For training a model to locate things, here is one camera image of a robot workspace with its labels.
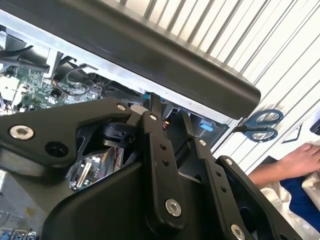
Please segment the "black cover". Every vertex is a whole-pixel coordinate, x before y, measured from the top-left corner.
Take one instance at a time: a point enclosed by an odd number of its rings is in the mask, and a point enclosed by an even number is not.
[[[233,119],[259,103],[250,83],[103,2],[0,0],[0,9]]]

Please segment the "white corrugated panel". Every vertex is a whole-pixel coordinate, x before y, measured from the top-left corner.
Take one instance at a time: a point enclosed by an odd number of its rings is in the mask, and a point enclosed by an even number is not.
[[[234,68],[258,89],[258,110],[283,111],[278,137],[254,143],[233,134],[215,156],[246,172],[320,108],[318,0],[118,0]]]

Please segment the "black metal bracket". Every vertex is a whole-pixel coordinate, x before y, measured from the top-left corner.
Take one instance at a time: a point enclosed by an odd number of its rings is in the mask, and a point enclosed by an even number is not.
[[[115,98],[6,115],[0,118],[0,167],[26,176],[75,163],[80,145],[112,121],[126,121],[131,110]]]
[[[250,232],[256,231],[259,240],[301,239],[230,157],[219,157],[217,164],[224,169],[228,177],[237,207]]]
[[[164,137],[160,97],[151,96],[150,109],[141,116],[141,147],[146,221],[158,236],[168,237],[187,224],[187,208],[171,142]]]
[[[246,240],[255,231],[263,240],[300,239],[233,160],[222,156],[216,162],[207,143],[195,137],[186,112],[176,115],[166,133],[179,171],[202,181],[208,220],[221,229],[219,239],[235,236],[235,229]]]

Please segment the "screw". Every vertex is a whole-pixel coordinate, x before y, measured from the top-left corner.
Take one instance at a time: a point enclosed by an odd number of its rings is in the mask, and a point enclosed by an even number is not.
[[[150,114],[150,118],[153,120],[157,120],[158,118],[155,115]]]
[[[205,141],[199,140],[199,142],[201,143],[202,146],[204,146],[204,147],[207,146],[207,143]]]
[[[24,125],[13,126],[10,128],[9,133],[11,137],[19,140],[29,140],[35,135],[35,132],[30,127]]]
[[[225,162],[226,162],[227,164],[229,164],[230,166],[233,164],[233,162],[232,162],[229,158],[226,158],[226,159],[225,159]]]
[[[121,104],[118,104],[117,107],[118,107],[118,109],[120,109],[122,111],[126,110],[126,108],[124,106],[122,106]]]
[[[170,215],[174,217],[181,216],[181,206],[176,200],[168,199],[167,201],[165,201],[165,208]]]
[[[241,230],[241,228],[238,225],[232,224],[231,231],[232,231],[233,235],[236,237],[236,239],[238,239],[238,240],[245,240],[246,239],[244,232]]]

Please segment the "black cable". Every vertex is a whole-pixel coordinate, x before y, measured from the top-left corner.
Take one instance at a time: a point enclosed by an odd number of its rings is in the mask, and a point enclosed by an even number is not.
[[[79,72],[80,70],[85,69],[85,68],[87,68],[87,67],[88,67],[87,64],[81,64],[81,65],[79,65],[79,66],[71,69],[70,71],[68,71],[67,74],[65,75],[65,78],[66,78],[68,81],[74,82],[74,83],[83,83],[83,82],[85,82],[85,81],[92,80],[95,76],[92,76],[92,77],[89,77],[89,78],[83,77],[83,80],[80,80],[80,81],[75,81],[75,80],[70,80],[70,79],[69,79],[69,75],[70,75],[71,73],[73,73],[73,72]]]
[[[27,61],[17,60],[17,59],[10,59],[6,57],[0,57],[0,64],[15,66],[19,68],[26,68],[34,71],[44,72],[47,73],[50,69],[48,65],[36,65]]]
[[[73,57],[70,57],[70,56],[66,56],[64,57],[63,59],[61,59],[58,64],[57,64],[57,67],[60,67],[68,62],[70,62],[72,59],[74,59]]]
[[[30,46],[27,46],[26,48],[23,48],[20,50],[15,50],[15,51],[2,50],[2,51],[0,51],[0,58],[18,57],[21,54],[29,51],[33,47],[34,46],[30,45]]]

